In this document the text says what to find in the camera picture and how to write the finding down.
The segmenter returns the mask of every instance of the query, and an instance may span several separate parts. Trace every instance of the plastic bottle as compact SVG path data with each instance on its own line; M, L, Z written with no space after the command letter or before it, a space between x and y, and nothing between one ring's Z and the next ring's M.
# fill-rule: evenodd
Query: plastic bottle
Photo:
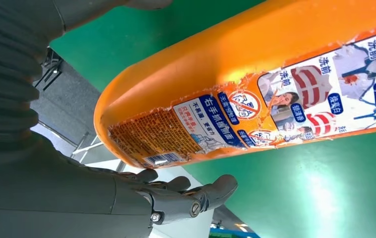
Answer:
M376 131L376 4L270 0L127 68L107 148L145 168Z

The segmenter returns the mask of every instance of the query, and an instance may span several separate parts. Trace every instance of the product label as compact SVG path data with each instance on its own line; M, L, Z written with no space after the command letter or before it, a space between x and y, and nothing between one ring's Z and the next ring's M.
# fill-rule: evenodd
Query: product label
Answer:
M111 137L145 167L159 167L376 128L376 31L299 59L111 126Z

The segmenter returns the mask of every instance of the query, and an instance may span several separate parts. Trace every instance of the white surface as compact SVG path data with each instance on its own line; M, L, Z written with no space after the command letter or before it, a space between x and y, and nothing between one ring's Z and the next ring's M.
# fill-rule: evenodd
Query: white surface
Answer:
M110 160L86 164L86 166L115 170L120 160ZM124 172L138 173L142 169L125 166ZM172 167L156 170L159 175L157 180L170 181L178 176L185 176L191 182L191 187L202 186L193 176L182 167ZM201 213L194 219L186 219L167 225L154 225L150 238L207 238L210 233L210 224L214 210Z

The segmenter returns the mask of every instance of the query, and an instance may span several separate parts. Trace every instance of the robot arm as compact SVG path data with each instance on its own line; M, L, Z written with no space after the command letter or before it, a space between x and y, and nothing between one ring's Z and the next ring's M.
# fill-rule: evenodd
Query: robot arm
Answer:
M32 81L50 41L118 5L165 7L170 0L0 0L0 237L147 237L165 224L223 204L232 176L190 191L186 178L151 182L89 168L33 133L39 92Z

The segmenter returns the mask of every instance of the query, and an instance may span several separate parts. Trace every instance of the blue banner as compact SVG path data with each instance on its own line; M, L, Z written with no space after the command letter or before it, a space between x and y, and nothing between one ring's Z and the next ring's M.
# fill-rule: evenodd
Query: blue banner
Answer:
M225 140L225 142L235 147L245 148L245 145L241 142L241 140L239 140L239 137L230 127L230 124L228 123L226 117L220 109L217 100L210 95L201 96L199 97L199 100L214 127L217 129L220 136Z
M294 103L290 106L290 109L292 110L293 117L297 122L304 122L306 121L305 112L302 108L302 106L299 103Z
M332 93L327 98L328 103L330 104L331 113L338 115L342 114L343 109L343 103L341 102L340 94L338 93Z
M256 146L256 144L251 140L248 133L244 130L238 130L238 135L241 137L241 139L245 142L245 144L249 147Z
M228 116L229 121L233 125L238 125L239 124L238 117L235 115L235 112L233 111L233 108L230 105L229 99L226 96L226 94L225 93L219 93L219 94L217 94L217 97L219 97L220 104L222 105L223 110L226 112L226 115Z

